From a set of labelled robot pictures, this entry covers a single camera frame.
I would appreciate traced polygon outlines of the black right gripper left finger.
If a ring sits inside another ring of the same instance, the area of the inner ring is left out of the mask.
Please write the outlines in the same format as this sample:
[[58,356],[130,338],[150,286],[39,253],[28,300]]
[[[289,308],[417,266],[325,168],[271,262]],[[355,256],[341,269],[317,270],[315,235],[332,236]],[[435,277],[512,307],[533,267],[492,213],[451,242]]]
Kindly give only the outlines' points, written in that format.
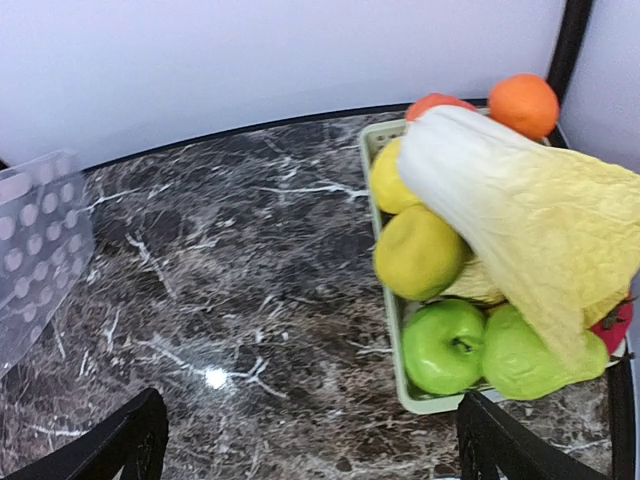
[[159,479],[167,443],[167,407],[158,390],[147,388],[80,438],[8,477]]

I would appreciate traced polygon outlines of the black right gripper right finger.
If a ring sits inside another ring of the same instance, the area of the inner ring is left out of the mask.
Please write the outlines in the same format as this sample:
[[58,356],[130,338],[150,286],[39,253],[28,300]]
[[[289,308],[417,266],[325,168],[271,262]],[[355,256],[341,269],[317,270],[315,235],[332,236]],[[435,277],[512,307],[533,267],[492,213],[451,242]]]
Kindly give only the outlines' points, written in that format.
[[457,409],[463,479],[603,479],[593,468],[547,444],[479,392]]

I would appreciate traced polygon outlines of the clear dotted zip top bag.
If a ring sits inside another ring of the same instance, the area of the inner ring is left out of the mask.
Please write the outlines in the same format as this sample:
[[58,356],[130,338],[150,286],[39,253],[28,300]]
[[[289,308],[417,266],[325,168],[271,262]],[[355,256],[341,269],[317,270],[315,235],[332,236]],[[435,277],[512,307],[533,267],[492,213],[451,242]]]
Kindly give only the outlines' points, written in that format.
[[69,151],[1,172],[1,374],[38,340],[87,267],[85,178]]

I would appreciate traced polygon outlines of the napa cabbage toy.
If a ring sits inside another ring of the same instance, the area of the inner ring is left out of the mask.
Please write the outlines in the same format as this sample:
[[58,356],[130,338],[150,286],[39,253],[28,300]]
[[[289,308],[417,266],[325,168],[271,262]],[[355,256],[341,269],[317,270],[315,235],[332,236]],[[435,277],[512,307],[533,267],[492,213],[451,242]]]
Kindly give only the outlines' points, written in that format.
[[588,357],[587,308],[627,293],[639,269],[638,175],[448,105],[407,125],[397,168],[576,371]]

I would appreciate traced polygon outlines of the green wrinkled fruit toy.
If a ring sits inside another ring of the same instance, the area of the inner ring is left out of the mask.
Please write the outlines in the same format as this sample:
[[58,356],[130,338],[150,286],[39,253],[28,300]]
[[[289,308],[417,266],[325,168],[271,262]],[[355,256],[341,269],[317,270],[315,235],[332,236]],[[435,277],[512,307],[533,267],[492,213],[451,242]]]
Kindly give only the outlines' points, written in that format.
[[488,318],[481,355],[484,378],[510,400],[535,400],[567,385],[602,375],[609,363],[604,342],[588,331],[586,354],[568,369],[510,304]]

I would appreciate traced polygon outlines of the green apple toy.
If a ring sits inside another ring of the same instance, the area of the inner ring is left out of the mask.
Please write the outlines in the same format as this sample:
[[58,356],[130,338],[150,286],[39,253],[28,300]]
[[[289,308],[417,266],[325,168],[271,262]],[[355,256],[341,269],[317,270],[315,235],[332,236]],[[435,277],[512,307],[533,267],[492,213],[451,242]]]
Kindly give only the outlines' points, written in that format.
[[458,394],[482,377],[485,317],[460,299],[430,303],[418,310],[402,332],[404,369],[422,391]]

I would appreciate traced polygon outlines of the red tomato toy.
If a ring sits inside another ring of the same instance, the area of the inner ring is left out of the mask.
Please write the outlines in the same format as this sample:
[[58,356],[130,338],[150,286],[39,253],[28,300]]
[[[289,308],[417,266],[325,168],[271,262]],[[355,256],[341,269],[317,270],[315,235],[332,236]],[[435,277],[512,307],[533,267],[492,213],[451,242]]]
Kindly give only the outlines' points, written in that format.
[[590,331],[604,342],[610,355],[614,354],[625,339],[633,319],[633,302],[634,298],[629,295],[590,328]]

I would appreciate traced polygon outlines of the yellow round fruit toy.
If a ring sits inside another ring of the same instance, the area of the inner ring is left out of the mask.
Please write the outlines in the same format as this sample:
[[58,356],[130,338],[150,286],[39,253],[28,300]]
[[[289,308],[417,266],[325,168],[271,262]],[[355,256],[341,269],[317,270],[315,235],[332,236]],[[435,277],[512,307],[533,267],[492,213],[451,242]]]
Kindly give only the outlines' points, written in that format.
[[422,205],[394,216],[380,233],[373,253],[375,273],[394,294],[429,300],[460,275],[471,253],[464,239]]

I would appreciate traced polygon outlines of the yellow lemon toy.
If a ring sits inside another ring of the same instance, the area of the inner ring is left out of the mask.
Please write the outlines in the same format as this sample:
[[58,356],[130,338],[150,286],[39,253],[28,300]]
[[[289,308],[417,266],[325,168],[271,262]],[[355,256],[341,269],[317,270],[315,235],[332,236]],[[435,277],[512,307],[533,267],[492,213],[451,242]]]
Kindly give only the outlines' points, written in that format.
[[378,208],[388,214],[422,205],[422,201],[404,184],[397,169],[402,138],[397,137],[383,147],[373,160],[369,183]]

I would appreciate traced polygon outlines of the green perforated plastic basket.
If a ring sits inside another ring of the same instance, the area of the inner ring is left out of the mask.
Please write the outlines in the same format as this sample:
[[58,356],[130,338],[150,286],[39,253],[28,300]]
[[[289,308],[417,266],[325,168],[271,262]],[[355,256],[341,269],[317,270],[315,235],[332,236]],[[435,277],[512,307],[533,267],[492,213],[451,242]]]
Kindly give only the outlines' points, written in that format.
[[467,393],[533,400],[600,377],[614,315],[639,266],[639,176],[529,140],[459,106],[365,128],[374,269],[398,397],[420,415]]

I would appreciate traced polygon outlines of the orange tangerine toy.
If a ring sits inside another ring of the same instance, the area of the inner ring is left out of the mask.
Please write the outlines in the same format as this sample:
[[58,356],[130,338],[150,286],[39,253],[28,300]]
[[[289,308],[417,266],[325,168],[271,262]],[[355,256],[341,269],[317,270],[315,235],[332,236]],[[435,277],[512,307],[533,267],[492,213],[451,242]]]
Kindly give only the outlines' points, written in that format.
[[489,92],[493,120],[539,141],[549,135],[560,117],[559,100],[540,76],[519,74],[497,83]]

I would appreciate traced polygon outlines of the orange pumpkin toy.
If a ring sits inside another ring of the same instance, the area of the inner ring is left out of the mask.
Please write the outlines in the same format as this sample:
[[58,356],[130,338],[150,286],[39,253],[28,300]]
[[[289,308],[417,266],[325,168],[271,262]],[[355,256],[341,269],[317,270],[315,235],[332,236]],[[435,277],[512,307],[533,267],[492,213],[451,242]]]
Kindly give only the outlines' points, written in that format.
[[428,110],[438,106],[456,106],[467,110],[476,111],[477,108],[469,102],[454,96],[441,93],[431,93],[413,103],[405,113],[406,122],[414,122]]

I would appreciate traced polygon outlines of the black corner frame post right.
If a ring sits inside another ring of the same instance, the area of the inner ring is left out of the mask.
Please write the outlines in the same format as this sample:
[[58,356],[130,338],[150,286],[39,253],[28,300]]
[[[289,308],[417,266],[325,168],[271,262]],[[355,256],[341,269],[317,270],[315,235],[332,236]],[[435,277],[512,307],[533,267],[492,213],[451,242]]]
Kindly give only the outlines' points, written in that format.
[[593,0],[566,0],[546,81],[563,104],[581,51]]

